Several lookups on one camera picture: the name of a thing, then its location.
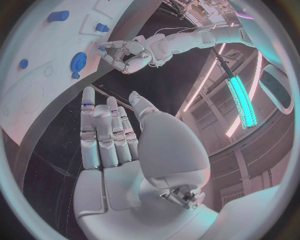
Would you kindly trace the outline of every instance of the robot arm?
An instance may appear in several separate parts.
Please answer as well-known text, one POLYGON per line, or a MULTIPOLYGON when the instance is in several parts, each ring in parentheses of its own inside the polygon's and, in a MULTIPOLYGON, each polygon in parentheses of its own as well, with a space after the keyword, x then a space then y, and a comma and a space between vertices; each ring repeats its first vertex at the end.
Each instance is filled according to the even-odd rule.
POLYGON ((243 43, 254 47, 241 26, 198 28, 193 32, 175 33, 168 36, 155 34, 148 39, 140 35, 132 41, 112 41, 102 44, 98 54, 104 61, 124 74, 134 73, 146 65, 159 67, 170 60, 173 54, 180 54, 193 48, 211 48, 220 43, 243 43), (119 49, 114 57, 107 54, 106 48, 119 49), (123 62, 124 55, 135 56, 123 62))

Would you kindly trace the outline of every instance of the pink light strip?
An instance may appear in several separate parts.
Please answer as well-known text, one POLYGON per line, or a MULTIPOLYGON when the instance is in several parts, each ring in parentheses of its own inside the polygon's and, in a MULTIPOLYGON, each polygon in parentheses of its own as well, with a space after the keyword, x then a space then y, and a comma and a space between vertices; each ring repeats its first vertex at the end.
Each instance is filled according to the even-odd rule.
MULTIPOLYGON (((250 92, 249 92, 250 101, 252 101, 252 99, 254 97, 254 94, 255 94, 255 91, 257 89, 257 86, 259 84, 261 70, 262 70, 262 62, 263 62, 263 55, 259 51, 258 52, 258 57, 257 57, 256 71, 255 71, 253 83, 252 83, 252 86, 251 86, 251 89, 250 89, 250 92)), ((233 124, 231 125, 229 130, 226 132, 226 135, 228 137, 231 137, 234 134, 234 132, 237 130, 240 123, 241 123, 240 116, 237 116, 237 118, 235 119, 235 121, 233 122, 233 124)))
POLYGON ((243 15, 243 14, 240 14, 240 13, 237 13, 237 12, 235 12, 235 15, 237 15, 238 17, 243 18, 243 19, 252 19, 252 20, 254 20, 254 18, 252 16, 243 15))
MULTIPOLYGON (((219 54, 221 54, 225 48, 226 43, 223 43, 221 46, 221 49, 219 51, 219 54)), ((192 96, 192 98, 190 99, 190 101, 188 102, 188 104, 185 106, 185 108, 183 109, 184 112, 186 112, 189 107, 191 106, 191 104, 193 103, 193 101, 195 100, 195 98, 197 97, 197 95, 199 94, 200 90, 202 89, 203 85, 205 84, 205 82, 207 81, 207 79, 209 78, 210 74, 212 73, 214 67, 217 64, 218 59, 215 58, 215 60, 213 61, 210 69, 208 70, 205 78, 203 79, 203 81, 201 82, 200 86, 198 87, 197 91, 194 93, 194 95, 192 96)))

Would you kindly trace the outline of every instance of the glowing light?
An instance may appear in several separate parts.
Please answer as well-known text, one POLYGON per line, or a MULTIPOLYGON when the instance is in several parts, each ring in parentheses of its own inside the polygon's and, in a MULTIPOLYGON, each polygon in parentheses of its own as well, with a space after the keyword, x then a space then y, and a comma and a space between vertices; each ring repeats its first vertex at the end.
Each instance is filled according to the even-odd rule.
POLYGON ((238 76, 233 77, 226 83, 236 104, 242 128, 248 129, 257 126, 254 109, 240 78, 238 76))
MULTIPOLYGON (((250 101, 252 101, 252 99, 254 97, 254 94, 255 94, 255 91, 257 89, 258 83, 259 83, 260 74, 261 74, 261 70, 262 70, 262 62, 263 62, 263 55, 259 51, 258 52, 258 58, 257 58, 256 71, 255 71, 253 83, 252 83, 252 86, 251 86, 251 89, 250 89, 250 92, 249 92, 249 99, 250 99, 250 101)), ((240 123, 241 123, 240 116, 237 116, 237 118, 233 122, 232 126, 226 132, 226 135, 228 137, 231 137, 234 134, 234 132, 237 130, 237 128, 240 125, 240 123)))
POLYGON ((254 18, 252 16, 247 16, 247 15, 243 15, 243 14, 240 14, 240 13, 235 13, 235 15, 237 15, 238 17, 240 18, 243 18, 243 19, 252 19, 254 20, 254 18))
MULTIPOLYGON (((223 44, 222 44, 221 49, 220 49, 220 51, 218 52, 219 54, 221 54, 221 53, 223 52, 223 50, 224 50, 224 48, 225 48, 225 45, 226 45, 226 43, 223 43, 223 44)), ((208 70, 208 72, 207 72, 205 78, 204 78, 203 81, 201 82, 201 84, 200 84, 200 86, 198 87, 197 91, 194 93, 194 95, 192 96, 192 98, 190 99, 190 101, 188 102, 188 104, 187 104, 187 105, 185 106, 185 108, 183 109, 184 112, 186 112, 186 111, 189 109, 189 107, 191 106, 191 104, 193 103, 193 101, 195 100, 195 98, 197 97, 197 95, 199 94, 199 92, 200 92, 200 90, 202 89, 203 85, 205 84, 205 82, 206 82, 207 79, 209 78, 210 74, 212 73, 214 67, 216 66, 217 61, 218 61, 217 58, 213 61, 213 63, 212 63, 212 65, 211 65, 210 69, 208 70)))

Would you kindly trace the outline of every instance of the teal light bar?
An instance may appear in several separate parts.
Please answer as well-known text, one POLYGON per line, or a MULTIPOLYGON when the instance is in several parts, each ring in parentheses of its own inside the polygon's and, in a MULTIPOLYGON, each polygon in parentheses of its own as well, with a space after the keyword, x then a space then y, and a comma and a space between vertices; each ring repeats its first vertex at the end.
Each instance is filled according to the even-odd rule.
POLYGON ((258 125, 250 98, 238 76, 226 81, 233 96, 242 129, 249 129, 258 125))

